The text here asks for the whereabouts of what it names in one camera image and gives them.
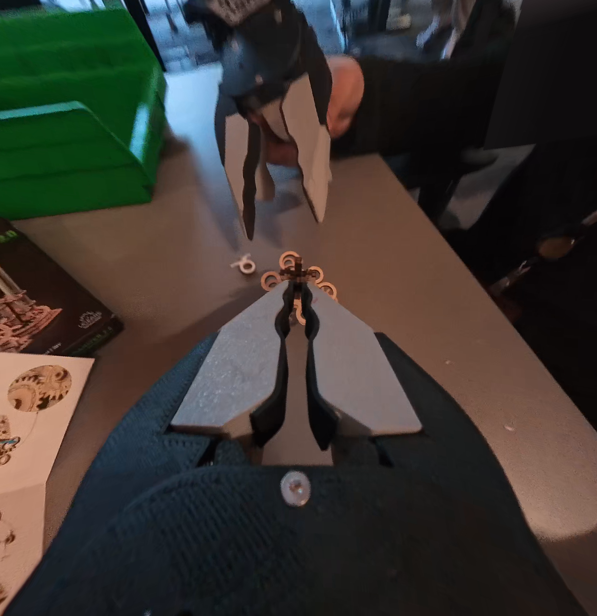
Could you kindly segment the green plastic bin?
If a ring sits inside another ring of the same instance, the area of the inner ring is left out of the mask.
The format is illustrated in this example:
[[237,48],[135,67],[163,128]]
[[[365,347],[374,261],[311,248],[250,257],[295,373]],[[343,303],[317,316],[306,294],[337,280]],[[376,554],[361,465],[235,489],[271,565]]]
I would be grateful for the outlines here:
[[123,8],[0,13],[0,218],[150,202],[165,94]]

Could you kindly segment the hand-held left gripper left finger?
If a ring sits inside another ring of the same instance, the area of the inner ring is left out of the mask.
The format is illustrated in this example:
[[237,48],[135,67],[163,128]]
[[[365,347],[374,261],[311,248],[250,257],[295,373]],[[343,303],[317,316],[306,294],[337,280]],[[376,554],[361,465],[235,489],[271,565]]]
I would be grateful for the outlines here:
[[217,333],[170,422],[173,430],[263,448],[286,416],[293,283],[282,282]]

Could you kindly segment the wooden gear model assembly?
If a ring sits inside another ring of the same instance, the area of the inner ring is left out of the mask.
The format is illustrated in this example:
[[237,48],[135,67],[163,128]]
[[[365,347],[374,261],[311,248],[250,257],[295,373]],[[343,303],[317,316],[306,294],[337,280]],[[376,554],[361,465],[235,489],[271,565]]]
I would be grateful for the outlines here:
[[326,292],[335,302],[338,302],[337,289],[335,285],[325,281],[322,268],[319,266],[306,267],[301,255],[295,251],[283,252],[279,257],[278,270],[263,273],[260,284],[264,291],[269,292],[284,281],[293,281],[297,285],[297,290],[294,292],[293,317],[291,319],[302,326],[306,325],[306,319],[302,313],[301,285],[312,283]]

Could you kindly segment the black model kit box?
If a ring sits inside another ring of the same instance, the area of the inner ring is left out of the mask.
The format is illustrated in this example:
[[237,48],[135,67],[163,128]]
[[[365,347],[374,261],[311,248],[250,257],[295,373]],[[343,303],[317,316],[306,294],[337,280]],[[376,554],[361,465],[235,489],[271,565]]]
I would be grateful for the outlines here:
[[112,310],[0,218],[0,352],[92,357],[123,330]]

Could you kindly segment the person's right hand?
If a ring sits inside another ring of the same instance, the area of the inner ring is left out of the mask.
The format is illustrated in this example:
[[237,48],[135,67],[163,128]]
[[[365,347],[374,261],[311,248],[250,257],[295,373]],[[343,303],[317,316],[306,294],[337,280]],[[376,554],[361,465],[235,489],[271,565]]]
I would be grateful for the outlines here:
[[327,56],[332,88],[326,122],[332,140],[341,138],[350,128],[364,95],[364,75],[355,58]]

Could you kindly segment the folded paper instruction sheet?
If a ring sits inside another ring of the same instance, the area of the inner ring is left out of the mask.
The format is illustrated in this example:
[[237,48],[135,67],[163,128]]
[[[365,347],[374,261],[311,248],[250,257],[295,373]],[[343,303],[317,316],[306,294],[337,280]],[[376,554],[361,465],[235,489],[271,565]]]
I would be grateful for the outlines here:
[[94,361],[0,352],[0,615],[43,555],[47,482]]

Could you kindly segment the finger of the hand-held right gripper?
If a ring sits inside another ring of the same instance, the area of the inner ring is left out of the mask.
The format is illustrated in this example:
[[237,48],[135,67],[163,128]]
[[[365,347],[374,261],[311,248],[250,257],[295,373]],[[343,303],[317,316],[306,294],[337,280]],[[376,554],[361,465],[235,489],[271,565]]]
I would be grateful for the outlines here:
[[238,113],[226,117],[224,169],[248,240],[254,238],[257,202],[272,201],[275,196],[264,146],[257,124]]
[[332,179],[331,138],[326,124],[319,122],[308,76],[290,84],[281,102],[281,115],[286,132],[296,146],[305,197],[315,220],[321,223]]

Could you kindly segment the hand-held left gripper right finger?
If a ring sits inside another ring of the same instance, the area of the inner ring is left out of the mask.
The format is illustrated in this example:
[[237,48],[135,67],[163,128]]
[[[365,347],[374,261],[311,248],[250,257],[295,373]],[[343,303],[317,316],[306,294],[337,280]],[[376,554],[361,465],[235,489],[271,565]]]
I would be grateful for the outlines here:
[[308,417],[321,450],[337,437],[417,434],[422,424],[375,331],[312,283],[302,289]]

